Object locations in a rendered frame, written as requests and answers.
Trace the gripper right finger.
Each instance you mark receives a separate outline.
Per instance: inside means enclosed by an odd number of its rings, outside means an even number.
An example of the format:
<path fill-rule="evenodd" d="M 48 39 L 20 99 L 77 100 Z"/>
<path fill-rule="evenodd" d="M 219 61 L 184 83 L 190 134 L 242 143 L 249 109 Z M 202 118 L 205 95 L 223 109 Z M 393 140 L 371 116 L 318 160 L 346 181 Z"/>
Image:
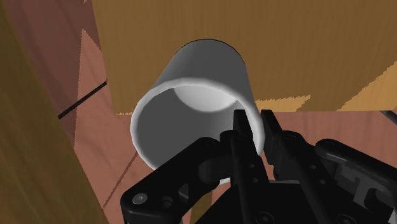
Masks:
<path fill-rule="evenodd" d="M 260 113 L 277 180 L 298 181 L 318 224 L 397 224 L 397 168 L 334 139 L 309 144 Z"/>

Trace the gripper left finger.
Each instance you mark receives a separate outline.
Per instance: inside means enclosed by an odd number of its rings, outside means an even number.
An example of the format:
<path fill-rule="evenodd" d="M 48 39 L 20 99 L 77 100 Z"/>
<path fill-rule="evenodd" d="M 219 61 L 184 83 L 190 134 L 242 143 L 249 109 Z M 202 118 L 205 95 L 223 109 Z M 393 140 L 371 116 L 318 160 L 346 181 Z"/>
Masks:
<path fill-rule="evenodd" d="M 261 222 L 266 210 L 263 189 L 269 182 L 243 109 L 233 112 L 233 128 L 219 140 L 199 138 L 123 193 L 124 224 L 179 224 L 225 178 L 231 188 L 214 217 L 225 221 L 241 215 L 243 224 Z"/>

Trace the white cup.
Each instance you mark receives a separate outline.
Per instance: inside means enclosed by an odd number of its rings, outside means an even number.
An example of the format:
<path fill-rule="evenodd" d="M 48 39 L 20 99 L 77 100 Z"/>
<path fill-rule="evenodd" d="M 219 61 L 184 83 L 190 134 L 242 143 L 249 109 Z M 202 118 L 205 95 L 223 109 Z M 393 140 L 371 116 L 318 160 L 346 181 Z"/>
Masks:
<path fill-rule="evenodd" d="M 219 139 L 243 109 L 257 154 L 265 133 L 246 65 L 230 45 L 199 39 L 181 47 L 137 103 L 130 122 L 133 145 L 157 169 L 200 137 Z"/>

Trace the reddish wooden furniture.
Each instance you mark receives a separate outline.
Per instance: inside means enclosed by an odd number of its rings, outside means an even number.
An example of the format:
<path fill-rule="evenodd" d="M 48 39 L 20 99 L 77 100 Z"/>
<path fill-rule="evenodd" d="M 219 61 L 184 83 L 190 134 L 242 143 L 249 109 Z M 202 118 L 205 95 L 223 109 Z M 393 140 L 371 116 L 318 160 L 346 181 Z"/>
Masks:
<path fill-rule="evenodd" d="M 106 72 L 91 0 L 0 0 L 0 6 L 56 113 L 99 88 L 60 124 L 109 224 L 122 224 L 122 192 L 150 169 L 135 154 L 130 117 L 114 113 L 109 87 L 101 86 Z M 397 125 L 379 112 L 276 117 L 284 129 L 301 133 L 312 144 L 336 139 L 397 167 Z"/>

